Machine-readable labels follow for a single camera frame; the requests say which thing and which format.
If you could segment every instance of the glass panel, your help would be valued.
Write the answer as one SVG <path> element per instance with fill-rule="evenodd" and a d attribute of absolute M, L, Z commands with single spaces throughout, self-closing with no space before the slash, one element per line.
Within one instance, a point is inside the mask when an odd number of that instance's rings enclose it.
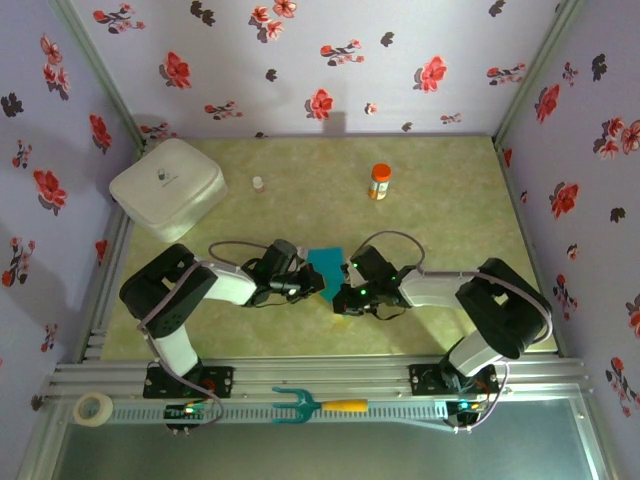
<path fill-rule="evenodd" d="M 471 435 L 402 424 L 70 426 L 57 479 L 591 478 L 567 401 L 505 403 Z"/>

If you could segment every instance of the container lid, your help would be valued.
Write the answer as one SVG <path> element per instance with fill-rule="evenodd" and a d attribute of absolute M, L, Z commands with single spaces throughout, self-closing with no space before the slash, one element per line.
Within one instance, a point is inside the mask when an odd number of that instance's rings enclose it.
<path fill-rule="evenodd" d="M 391 167 L 386 163 L 377 163 L 373 166 L 371 176 L 378 182 L 386 182 L 391 178 Z"/>
<path fill-rule="evenodd" d="M 221 176 L 216 162 L 172 138 L 118 175 L 109 190 L 125 210 L 133 210 L 149 225 L 161 225 Z"/>

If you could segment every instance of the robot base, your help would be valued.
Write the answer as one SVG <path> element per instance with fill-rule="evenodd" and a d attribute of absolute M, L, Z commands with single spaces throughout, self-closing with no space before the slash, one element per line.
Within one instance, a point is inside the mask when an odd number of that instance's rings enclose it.
<path fill-rule="evenodd" d="M 232 367 L 194 368 L 184 378 L 211 390 L 220 398 L 229 398 L 233 388 Z M 147 378 L 142 391 L 144 398 L 202 398 L 200 392 L 194 391 L 171 377 L 160 366 L 147 368 Z"/>
<path fill-rule="evenodd" d="M 443 372 L 440 364 L 414 364 L 409 365 L 409 382 L 411 394 L 416 396 L 426 395 L 482 395 L 498 393 L 500 385 L 496 378 L 496 369 L 488 365 L 469 379 L 468 387 L 464 391 L 446 385 L 443 380 Z"/>

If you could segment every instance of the white plastic container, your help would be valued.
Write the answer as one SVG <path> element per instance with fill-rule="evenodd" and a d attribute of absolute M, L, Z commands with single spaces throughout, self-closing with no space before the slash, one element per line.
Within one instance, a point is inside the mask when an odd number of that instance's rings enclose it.
<path fill-rule="evenodd" d="M 163 242 L 175 242 L 229 191 L 216 162 L 172 138 L 113 179 L 113 198 Z"/>

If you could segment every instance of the orange bottle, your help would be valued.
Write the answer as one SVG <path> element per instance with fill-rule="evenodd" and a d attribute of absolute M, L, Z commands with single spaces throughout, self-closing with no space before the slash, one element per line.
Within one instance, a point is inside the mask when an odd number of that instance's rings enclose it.
<path fill-rule="evenodd" d="M 391 179 L 391 167 L 386 163 L 374 165 L 371 171 L 371 186 L 369 187 L 369 198 L 382 200 L 387 195 L 389 180 Z"/>

